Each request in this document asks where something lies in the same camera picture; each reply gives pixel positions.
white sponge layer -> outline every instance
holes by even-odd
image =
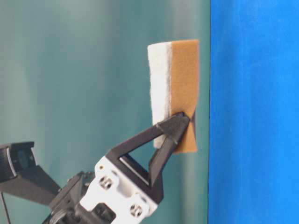
[[[150,68],[150,98],[153,124],[170,116],[171,105],[171,42],[156,43],[148,46]],[[154,147],[160,148],[165,136],[154,140]]]

black bracket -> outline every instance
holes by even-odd
[[[44,220],[43,224],[88,224],[103,223],[100,217],[94,218],[94,222],[88,222],[93,214],[83,209],[79,202],[86,194],[91,181],[94,179],[94,172],[80,172],[71,179],[59,191],[58,195],[49,204],[52,212]]]
[[[59,185],[36,165],[34,142],[0,145],[0,192],[49,205]]]
[[[106,157],[156,203],[160,203],[163,199],[162,170],[189,122],[190,119],[183,112],[175,114],[112,148]],[[150,159],[147,172],[129,153],[162,134],[166,138]]]

blue wall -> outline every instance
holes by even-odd
[[[298,11],[211,1],[210,224],[298,223]]]

silver screw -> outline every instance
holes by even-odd
[[[142,214],[142,208],[137,204],[133,204],[130,208],[130,213],[137,218]]]
[[[110,178],[108,178],[107,176],[104,176],[100,179],[100,186],[102,188],[104,188],[105,190],[108,190],[109,188],[111,188],[113,182]]]

cable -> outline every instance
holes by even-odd
[[[9,215],[8,215],[8,211],[7,211],[7,207],[6,207],[6,204],[5,204],[5,200],[4,200],[4,197],[3,197],[3,192],[0,192],[0,197],[1,197],[3,208],[4,208],[7,224],[11,224],[10,219],[9,219]]]

